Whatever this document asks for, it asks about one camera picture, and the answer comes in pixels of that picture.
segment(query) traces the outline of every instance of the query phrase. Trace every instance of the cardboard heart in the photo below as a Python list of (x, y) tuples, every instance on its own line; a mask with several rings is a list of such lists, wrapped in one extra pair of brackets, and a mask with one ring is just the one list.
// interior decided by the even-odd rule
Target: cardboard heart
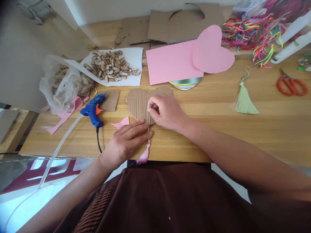
[[(166, 93), (173, 95), (172, 90), (167, 86), (158, 87), (152, 92), (147, 92), (138, 88), (129, 91), (129, 93), (127, 94), (126, 102), (130, 112), (132, 113), (133, 117), (136, 120), (145, 119), (145, 124), (148, 123), (147, 118), (148, 100), (150, 99), (151, 96), (159, 93)], [(152, 118), (150, 118), (150, 125), (154, 123), (155, 121)]]
[(192, 60), (194, 66), (206, 73), (220, 73), (228, 70), (235, 61), (234, 54), (221, 47), (222, 32), (217, 25), (205, 29), (197, 38)]

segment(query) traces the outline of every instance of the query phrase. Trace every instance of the hand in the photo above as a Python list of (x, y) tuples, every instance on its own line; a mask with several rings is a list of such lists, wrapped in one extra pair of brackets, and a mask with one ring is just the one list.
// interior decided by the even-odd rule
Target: hand
[(148, 132), (148, 125), (144, 124), (144, 120), (122, 126), (113, 133), (106, 149), (100, 155), (101, 164), (107, 169), (118, 168), (151, 136), (152, 131)]
[(189, 121), (178, 101), (171, 95), (154, 95), (149, 99), (147, 107), (156, 124), (163, 128), (180, 132)]

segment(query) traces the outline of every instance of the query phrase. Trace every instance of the brown shirt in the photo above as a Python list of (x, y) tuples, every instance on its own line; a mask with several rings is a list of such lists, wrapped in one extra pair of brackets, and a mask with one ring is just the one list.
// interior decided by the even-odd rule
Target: brown shirt
[(310, 202), (261, 200), (268, 211), (204, 166), (148, 162), (101, 185), (55, 232), (311, 232)]

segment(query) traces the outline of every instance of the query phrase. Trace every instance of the pink paper scrap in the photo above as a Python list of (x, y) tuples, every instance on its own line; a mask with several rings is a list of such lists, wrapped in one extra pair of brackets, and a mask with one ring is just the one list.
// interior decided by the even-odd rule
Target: pink paper scrap
[(119, 129), (119, 128), (121, 128), (124, 125), (129, 125), (130, 124), (130, 119), (129, 119), (129, 116), (127, 116), (119, 123), (115, 123), (115, 124), (110, 123), (110, 124), (113, 125), (115, 128)]
[(85, 101), (87, 101), (89, 99), (89, 97), (85, 97), (82, 101), (81, 97), (79, 96), (76, 96), (74, 97), (73, 99), (73, 103), (74, 103), (74, 110), (70, 113), (61, 113), (61, 114), (57, 114), (61, 120), (59, 121), (59, 123), (57, 123), (57, 125), (55, 125), (53, 128), (50, 128), (48, 129), (47, 131), (50, 133), (50, 134), (53, 134), (55, 133), (55, 131), (76, 111), (78, 110)]
[(150, 85), (203, 77), (192, 62), (195, 40), (146, 51)]
[(220, 73), (233, 65), (235, 56), (229, 49), (221, 47), (221, 39), (222, 32), (218, 25), (209, 26), (199, 35), (192, 53), (196, 68), (206, 73)]

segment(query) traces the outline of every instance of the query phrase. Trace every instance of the blue glue gun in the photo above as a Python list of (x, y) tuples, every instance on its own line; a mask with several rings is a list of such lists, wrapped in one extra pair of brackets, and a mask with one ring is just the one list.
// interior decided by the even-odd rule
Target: blue glue gun
[(99, 119), (98, 114), (103, 111), (98, 109), (98, 106), (105, 101), (105, 95), (108, 91), (103, 94), (95, 96), (86, 106), (81, 109), (80, 113), (84, 116), (89, 116), (94, 127), (102, 127), (104, 123)]

